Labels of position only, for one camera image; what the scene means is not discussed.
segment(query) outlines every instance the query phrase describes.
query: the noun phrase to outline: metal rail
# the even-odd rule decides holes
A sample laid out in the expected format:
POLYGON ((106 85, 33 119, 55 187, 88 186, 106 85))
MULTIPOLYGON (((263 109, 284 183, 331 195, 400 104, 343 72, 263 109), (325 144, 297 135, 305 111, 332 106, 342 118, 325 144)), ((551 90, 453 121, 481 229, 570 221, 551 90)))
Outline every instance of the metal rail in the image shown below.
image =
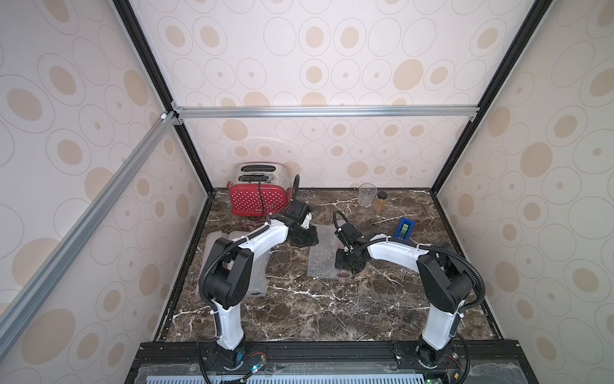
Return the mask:
POLYGON ((113 175, 98 197, 85 210, 71 231, 55 248, 47 263, 21 291, 14 305, 0 322, 0 361, 19 339, 72 262, 87 244, 100 223, 130 185, 162 136, 177 122, 174 112, 163 114, 137 148, 113 175))
POLYGON ((343 107, 178 107, 181 119, 243 117, 374 117, 374 116, 476 116, 475 105, 343 106, 343 107))

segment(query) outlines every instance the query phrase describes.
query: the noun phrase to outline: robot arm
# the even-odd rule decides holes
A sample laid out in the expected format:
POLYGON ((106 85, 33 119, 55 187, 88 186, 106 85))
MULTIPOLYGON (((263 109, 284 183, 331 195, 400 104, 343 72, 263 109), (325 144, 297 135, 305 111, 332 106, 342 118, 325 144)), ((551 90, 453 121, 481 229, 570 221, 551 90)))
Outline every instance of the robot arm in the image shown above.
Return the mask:
POLYGON ((198 293, 215 316, 217 344, 229 365, 236 366, 243 357, 240 303, 249 286, 252 263, 286 240, 298 248, 316 245, 316 227, 310 220, 309 205, 292 200, 286 210, 271 215, 255 231, 234 240, 220 238, 213 244, 198 279, 198 293))
POLYGON ((335 234, 345 247, 337 251, 337 268, 359 273, 367 261, 377 259, 402 265, 420 274, 430 308, 426 326, 418 340, 417 353, 425 367, 435 367, 443 362, 463 312, 481 305, 484 300, 484 282, 480 274, 447 243, 419 245, 385 234, 362 235, 339 211, 333 215, 333 222, 335 234), (337 214, 346 221, 341 226, 337 224, 337 214), (476 290, 478 298, 465 304, 472 289, 476 290))

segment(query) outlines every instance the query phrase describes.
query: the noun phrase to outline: green object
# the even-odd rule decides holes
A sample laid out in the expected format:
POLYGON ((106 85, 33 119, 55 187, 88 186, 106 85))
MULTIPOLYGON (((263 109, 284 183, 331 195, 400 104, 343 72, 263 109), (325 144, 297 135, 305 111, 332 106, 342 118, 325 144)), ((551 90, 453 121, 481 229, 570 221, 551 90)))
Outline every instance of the green object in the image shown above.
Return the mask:
POLYGON ((407 234, 407 230, 408 230, 409 228, 410 228, 410 227, 409 227, 407 224, 403 224, 403 226, 401 227, 401 233, 400 233, 400 234, 401 234, 403 237, 405 237, 405 235, 407 234))

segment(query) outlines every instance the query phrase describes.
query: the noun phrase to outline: patterned wallpaper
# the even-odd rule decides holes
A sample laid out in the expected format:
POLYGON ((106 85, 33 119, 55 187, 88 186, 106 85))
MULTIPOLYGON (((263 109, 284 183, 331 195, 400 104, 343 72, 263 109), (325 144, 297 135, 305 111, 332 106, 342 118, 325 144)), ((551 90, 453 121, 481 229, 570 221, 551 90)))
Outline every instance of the patterned wallpaper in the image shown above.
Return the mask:
POLYGON ((0 12, 0 314, 158 120, 105 0, 0 12))
POLYGON ((205 197, 171 128, 2 361, 0 383, 123 384, 205 197))
POLYGON ((186 119, 207 174, 226 187, 243 162, 284 164, 302 187, 430 187, 467 124, 460 117, 186 119))
POLYGON ((132 0, 179 105, 475 104, 532 0, 132 0))
POLYGON ((440 198, 540 383, 614 377, 614 1, 565 0, 440 198))

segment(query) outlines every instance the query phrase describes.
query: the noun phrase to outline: black frame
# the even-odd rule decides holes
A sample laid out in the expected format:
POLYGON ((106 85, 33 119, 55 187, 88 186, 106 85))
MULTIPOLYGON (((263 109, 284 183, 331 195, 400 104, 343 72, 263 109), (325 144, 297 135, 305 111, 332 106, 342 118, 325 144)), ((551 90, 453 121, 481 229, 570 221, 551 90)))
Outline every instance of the black frame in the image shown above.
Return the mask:
MULTIPOLYGON (((164 80, 162 72, 154 58, 154 55, 147 43, 147 39, 141 26, 136 18, 136 14, 128 0, 113 0, 115 8, 125 25, 126 31, 130 36, 132 43, 141 58, 141 61, 155 87, 164 108, 167 111, 174 111, 175 104, 170 90, 164 80)), ((454 235, 452 227, 441 207, 441 203, 437 197, 444 182, 448 178, 450 172, 459 160, 462 152, 467 147, 472 135, 478 125, 484 119, 490 105, 502 88, 504 82, 511 73, 512 68, 518 61, 523 50, 526 48, 533 32, 541 22, 543 16, 551 5, 552 0, 536 0, 526 19, 522 23, 516 37, 514 38, 508 52, 505 54, 502 63, 494 74, 490 84, 488 85, 484 95, 480 99, 478 106, 480 111, 477 116, 472 119, 463 130, 458 142, 454 146, 450 156, 446 160, 443 168, 440 171, 437 179, 431 188, 405 188, 405 190, 424 190, 430 192, 433 202, 441 216, 446 231, 453 242, 457 252, 462 255, 460 244, 454 235)), ((200 235, 204 229, 209 211, 216 196, 216 189, 213 188, 211 181, 204 169, 203 163, 196 152, 196 147, 190 139, 189 133, 179 119, 179 125, 175 125, 177 135, 181 140, 187 155, 192 162, 192 165, 208 194, 208 199, 203 211, 198 219, 196 228, 187 253, 182 262, 179 276, 175 281, 171 296, 165 307, 165 319, 159 325, 156 331, 156 340, 164 340, 168 333, 170 321, 172 321, 173 311, 179 300, 182 286, 188 272, 188 268, 192 263, 196 252, 196 246, 200 240, 200 235)), ((467 342, 471 356, 474 359, 511 359, 517 360, 523 371, 527 374, 527 379, 530 384, 537 384, 530 365, 522 351, 522 348, 513 340, 503 340, 502 333, 494 321, 492 312, 488 305, 482 305, 488 322, 499 340, 476 341, 470 340, 467 342)), ((396 361, 392 353, 391 345, 394 342, 266 342, 266 343, 246 343, 248 348, 262 348, 267 350, 270 361, 291 362, 291 361, 396 361)), ((416 342, 398 342, 405 346, 408 350, 415 348, 416 342)), ((179 362, 196 362, 195 354, 196 343, 167 343, 167 342, 151 342, 143 343, 133 361, 126 383, 132 383, 138 369, 142 364, 174 364, 179 362)), ((454 347, 460 351, 459 344, 455 343, 454 347)))
POLYGON ((516 37, 514 37, 514 40, 511 42, 510 48, 503 57, 503 61, 501 61, 499 68, 497 68, 497 71, 492 77, 490 84, 488 84, 484 95, 482 95, 482 99, 480 99, 480 102, 478 103, 478 107, 480 107, 478 114, 465 126, 465 129, 460 134, 456 145, 454 145, 454 149, 452 149, 450 156, 448 156, 446 163, 443 165, 443 168, 437 176, 435 183, 431 187, 435 195, 441 190, 443 183, 452 172, 456 162, 459 160, 463 151, 467 147, 467 144, 471 140, 473 133, 484 119, 486 113, 488 113, 492 102, 495 100, 497 94, 503 87, 503 84, 507 80, 511 70, 529 43, 531 36, 533 36, 533 32, 541 22, 543 16, 546 14, 546 11, 550 7, 552 1, 553 0, 535 0, 533 3, 527 17, 524 19, 520 29, 518 30, 518 33, 516 33, 516 37))
POLYGON ((188 245, 188 249, 185 253, 185 257, 181 262, 181 267, 179 269, 179 274, 175 279, 175 283, 173 285, 173 290, 171 291, 171 295, 168 297, 166 301, 166 306, 164 308, 164 320, 160 322, 158 325, 158 329, 156 330, 155 337, 153 338, 156 341, 164 341, 166 339, 166 335, 168 335, 168 329, 171 326, 171 322, 173 321, 173 313, 175 312, 175 307, 177 307, 177 303, 179 301, 179 296, 181 295, 181 291, 183 290, 185 277, 188 274, 190 269, 190 265, 192 264, 192 260, 194 260, 194 255, 196 254, 196 248, 198 247, 198 242, 200 241, 200 237, 204 231, 204 223, 207 221, 209 217, 209 212, 211 211, 211 206, 213 205, 213 199, 216 196, 216 191, 214 190, 208 197, 207 202, 204 204, 203 211, 196 222, 196 228, 194 229, 194 233, 192 234, 192 239, 190 239, 190 244, 188 245))
MULTIPOLYGON (((160 71, 158 63, 155 61, 154 54, 147 43, 145 34, 141 29, 141 25, 136 18, 136 14, 130 5, 130 2, 128 0, 113 0, 113 3, 115 4, 117 13, 122 19, 128 35, 130 35, 130 39, 132 40, 132 43, 139 54, 139 57, 141 58, 143 66, 145 67, 153 86, 162 100, 162 105, 164 105, 164 108, 167 111, 175 111, 173 106, 173 96, 171 95, 171 92, 164 81, 164 76, 160 71)), ((175 125, 175 130, 177 131, 177 135, 179 136, 179 139, 181 140, 181 143, 183 144, 205 191, 208 195, 213 194, 213 184, 211 184, 211 180, 209 180, 209 176, 207 176, 204 165, 196 152, 196 147, 194 146, 192 139, 190 139, 190 134, 188 133, 185 124, 183 121, 181 121, 181 119, 179 119, 179 125, 175 125)))
MULTIPOLYGON (((461 244, 459 243, 458 239, 456 238, 456 235, 454 234, 454 231, 452 230, 452 226, 450 225, 450 222, 448 221, 448 217, 446 216, 446 213, 443 211, 443 207, 441 206, 441 203, 439 202, 439 198, 433 192, 433 190, 430 191, 430 196, 433 199, 433 204, 435 204, 435 207, 437 209, 437 212, 439 213, 439 216, 441 217, 441 220, 443 221, 443 226, 446 227, 446 232, 448 233, 448 236, 450 236, 450 240, 452 241, 452 245, 454 246, 456 253, 458 253, 464 258, 467 258, 467 256, 465 256, 465 254, 462 251, 461 244)), ((497 321, 495 320, 494 315, 492 314, 492 310, 490 306, 488 305, 488 303, 486 301, 482 302, 481 308, 482 308, 482 311, 484 311, 484 316, 486 317, 486 320, 488 321, 488 325, 490 325, 491 327, 492 333, 499 340, 503 340, 504 337, 503 337, 503 334, 501 333, 501 329, 499 328, 499 325, 497 324, 497 321)))
MULTIPOLYGON (((196 364, 197 343, 142 343, 132 362, 126 378, 126 384, 132 384, 139 368, 144 364, 196 364)), ((268 363, 287 364, 293 362, 375 362, 395 364, 398 369, 413 369, 416 373, 428 377, 442 377, 446 368, 426 369, 418 363, 414 355, 417 342, 247 342, 246 352, 262 351, 266 353, 268 363)), ((460 355, 460 363, 465 365, 465 350, 458 340, 452 342, 453 350, 460 355)), ((201 353, 207 371, 217 374, 237 374, 229 372, 217 362, 216 343, 201 343, 201 353)), ((529 384, 538 384, 537 378, 515 340, 468 340, 467 350, 472 361, 488 360, 509 362, 517 361, 529 384)))

